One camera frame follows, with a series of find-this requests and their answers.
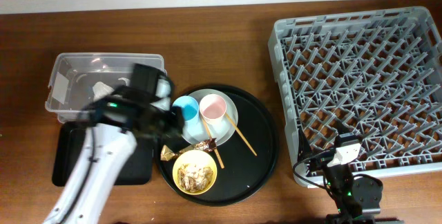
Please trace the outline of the gold brown candy wrapper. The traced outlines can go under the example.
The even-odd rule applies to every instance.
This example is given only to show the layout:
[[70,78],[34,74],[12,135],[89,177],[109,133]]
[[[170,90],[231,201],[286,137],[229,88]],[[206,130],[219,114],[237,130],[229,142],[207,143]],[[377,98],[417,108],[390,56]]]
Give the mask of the gold brown candy wrapper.
[[199,150],[199,151],[205,151],[205,152],[211,152],[213,151],[212,148],[214,148],[216,143],[216,139],[212,138],[212,139],[208,139],[208,140],[203,140],[197,144],[191,144],[179,151],[172,151],[168,146],[164,145],[162,147],[162,150],[160,152],[160,160],[161,161],[170,161],[172,159],[176,159],[179,156],[181,156],[182,154],[188,152],[188,151],[192,151],[192,150]]

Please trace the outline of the blue plastic cup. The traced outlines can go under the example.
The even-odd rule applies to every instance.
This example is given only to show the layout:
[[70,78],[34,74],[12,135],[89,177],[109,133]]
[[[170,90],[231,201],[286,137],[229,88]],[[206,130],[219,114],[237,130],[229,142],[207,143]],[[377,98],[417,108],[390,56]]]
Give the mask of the blue plastic cup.
[[185,127],[192,127],[199,122],[199,104],[194,97],[181,96],[173,102],[172,106],[181,108]]

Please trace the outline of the white napkin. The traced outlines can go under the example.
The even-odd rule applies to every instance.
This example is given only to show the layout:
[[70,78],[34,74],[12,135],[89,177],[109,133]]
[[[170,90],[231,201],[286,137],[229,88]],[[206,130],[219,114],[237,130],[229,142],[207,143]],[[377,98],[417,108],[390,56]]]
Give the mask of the white napkin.
[[101,98],[105,97],[106,95],[111,94],[114,91],[114,88],[112,88],[111,86],[103,83],[103,82],[97,82],[94,86],[93,86],[93,100],[94,101],[98,101]]

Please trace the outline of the yellow bowl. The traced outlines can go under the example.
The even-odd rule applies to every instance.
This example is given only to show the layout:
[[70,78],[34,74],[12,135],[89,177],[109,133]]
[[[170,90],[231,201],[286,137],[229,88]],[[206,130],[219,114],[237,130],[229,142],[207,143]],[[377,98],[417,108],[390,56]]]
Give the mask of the yellow bowl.
[[[197,193],[189,193],[189,192],[186,192],[181,186],[179,186],[178,178],[177,178],[177,171],[178,171],[179,167],[181,167],[183,164],[197,164],[197,165],[202,165],[202,166],[209,166],[213,170],[212,181],[204,191],[197,192]],[[184,192],[185,194],[189,194],[189,195],[200,195],[200,194],[204,194],[205,192],[209,191],[210,188],[212,188],[212,186],[215,184],[215,181],[217,179],[217,175],[218,175],[218,168],[217,168],[216,162],[212,158],[212,156],[204,151],[198,151],[198,150],[188,151],[188,152],[182,154],[181,156],[179,156],[176,159],[176,161],[174,162],[173,171],[172,171],[173,182],[175,183],[175,185],[178,187],[178,189],[181,192]]]

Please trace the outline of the food scraps and rice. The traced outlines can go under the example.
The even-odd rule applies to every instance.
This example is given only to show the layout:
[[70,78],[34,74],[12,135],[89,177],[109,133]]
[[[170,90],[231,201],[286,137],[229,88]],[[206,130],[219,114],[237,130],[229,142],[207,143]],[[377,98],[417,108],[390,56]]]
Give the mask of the food scraps and rice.
[[178,184],[186,192],[204,191],[212,181],[213,170],[209,166],[183,164],[177,171]]

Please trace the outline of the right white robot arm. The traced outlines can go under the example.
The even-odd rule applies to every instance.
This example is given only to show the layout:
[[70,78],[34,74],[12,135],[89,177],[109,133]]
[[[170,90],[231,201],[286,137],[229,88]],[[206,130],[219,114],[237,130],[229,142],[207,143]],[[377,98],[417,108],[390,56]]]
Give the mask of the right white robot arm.
[[[381,212],[383,183],[367,174],[354,175],[349,163],[355,160],[361,150],[361,140],[341,122],[337,124],[338,135],[334,144],[320,153],[314,153],[303,131],[298,132],[298,162],[293,166],[294,175],[324,189],[335,202],[337,214],[325,217],[327,224],[375,223],[374,216]],[[307,179],[296,171],[298,165],[305,164],[310,172],[321,171],[321,185]]]

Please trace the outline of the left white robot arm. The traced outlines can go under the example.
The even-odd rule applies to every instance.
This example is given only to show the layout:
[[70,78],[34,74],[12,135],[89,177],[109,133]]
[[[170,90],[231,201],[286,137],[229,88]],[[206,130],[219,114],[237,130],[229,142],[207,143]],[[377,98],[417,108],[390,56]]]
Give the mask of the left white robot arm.
[[146,92],[121,86],[80,113],[86,135],[80,155],[45,223],[97,223],[137,141],[181,133],[172,86]]

